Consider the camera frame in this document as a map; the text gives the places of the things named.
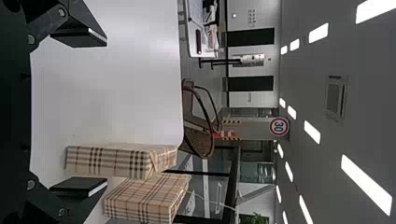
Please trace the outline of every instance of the number 30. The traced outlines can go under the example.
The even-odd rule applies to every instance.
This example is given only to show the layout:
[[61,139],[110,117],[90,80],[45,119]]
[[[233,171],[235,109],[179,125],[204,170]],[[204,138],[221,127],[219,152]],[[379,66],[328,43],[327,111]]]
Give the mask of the number 30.
[[284,126],[285,124],[284,123],[282,123],[282,122],[275,122],[275,131],[276,132],[279,132],[279,133],[281,133],[281,132],[283,132],[283,126]]

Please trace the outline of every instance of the ceiling vent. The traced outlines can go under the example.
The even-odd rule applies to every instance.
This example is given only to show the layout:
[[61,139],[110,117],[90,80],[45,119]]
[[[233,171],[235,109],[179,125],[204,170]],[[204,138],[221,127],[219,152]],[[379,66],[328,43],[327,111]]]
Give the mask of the ceiling vent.
[[328,76],[326,87],[326,115],[335,121],[345,117],[347,77]]

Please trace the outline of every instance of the circular sign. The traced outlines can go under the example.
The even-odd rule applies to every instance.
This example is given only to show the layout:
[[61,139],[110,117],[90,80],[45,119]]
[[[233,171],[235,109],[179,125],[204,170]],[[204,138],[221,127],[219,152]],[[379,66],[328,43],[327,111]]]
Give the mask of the circular sign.
[[270,131],[275,136],[283,136],[289,132],[289,123],[286,119],[274,119],[270,123]]

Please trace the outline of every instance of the rectangular ceiling light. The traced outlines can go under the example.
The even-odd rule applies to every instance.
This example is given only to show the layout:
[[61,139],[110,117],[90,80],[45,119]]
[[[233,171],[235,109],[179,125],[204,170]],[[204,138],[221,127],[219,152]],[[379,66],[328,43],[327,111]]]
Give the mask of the rectangular ceiling light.
[[368,0],[360,5],[356,10],[356,24],[368,21],[381,14],[389,12],[396,8],[394,0]]
[[293,119],[297,119],[297,111],[293,107],[288,106],[288,113]]
[[279,203],[282,203],[282,195],[280,195],[280,190],[278,185],[276,185],[276,194],[277,194],[277,200],[279,201]]
[[285,163],[285,168],[286,168],[286,173],[288,173],[288,176],[289,176],[289,179],[290,179],[290,182],[293,182],[293,178],[294,178],[294,176],[293,176],[293,172],[291,171],[291,169],[290,169],[290,166],[289,166],[289,163],[288,162],[286,162]]
[[309,32],[309,43],[312,44],[320,39],[325,38],[329,34],[329,23],[324,23],[317,29]]
[[300,203],[301,210],[303,210],[303,214],[304,214],[306,223],[307,224],[314,224],[314,221],[312,221],[312,217],[309,214],[308,208],[306,207],[306,204],[305,204],[305,201],[303,199],[303,196],[301,196],[301,195],[300,195],[299,203]]
[[280,158],[283,159],[283,148],[280,144],[277,144],[277,152],[279,153]]
[[290,51],[294,51],[300,48],[300,39],[296,39],[290,43]]
[[281,49],[280,49],[280,54],[281,55],[284,55],[284,54],[286,54],[288,52],[288,46],[283,46]]
[[279,98],[279,104],[280,104],[283,108],[286,107],[286,101],[285,101],[284,99],[282,99],[282,98]]
[[285,211],[283,211],[282,217],[283,217],[283,223],[284,224],[289,224],[288,218],[286,217],[286,212]]
[[392,196],[379,186],[346,155],[341,159],[341,169],[369,196],[388,216],[392,207]]
[[311,136],[312,139],[318,144],[320,144],[320,132],[312,126],[308,121],[304,122],[304,130]]

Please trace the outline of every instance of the wicker chair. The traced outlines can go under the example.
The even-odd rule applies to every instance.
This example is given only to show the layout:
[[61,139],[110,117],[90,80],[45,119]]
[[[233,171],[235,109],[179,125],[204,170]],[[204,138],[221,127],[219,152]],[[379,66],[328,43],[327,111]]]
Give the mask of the wicker chair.
[[[216,114],[215,123],[211,122],[204,103],[201,99],[201,96],[195,89],[203,90],[208,94],[210,102]],[[219,116],[217,114],[212,96],[207,89],[195,86],[194,82],[190,79],[183,79],[182,90],[184,120],[188,123],[202,128],[203,130],[201,131],[184,126],[184,140],[182,145],[179,147],[179,150],[189,152],[203,159],[210,158],[213,155],[215,149],[215,138],[213,135],[214,133],[218,133],[220,130]],[[192,114],[193,97],[197,99],[199,106],[204,112],[205,119],[195,117]]]

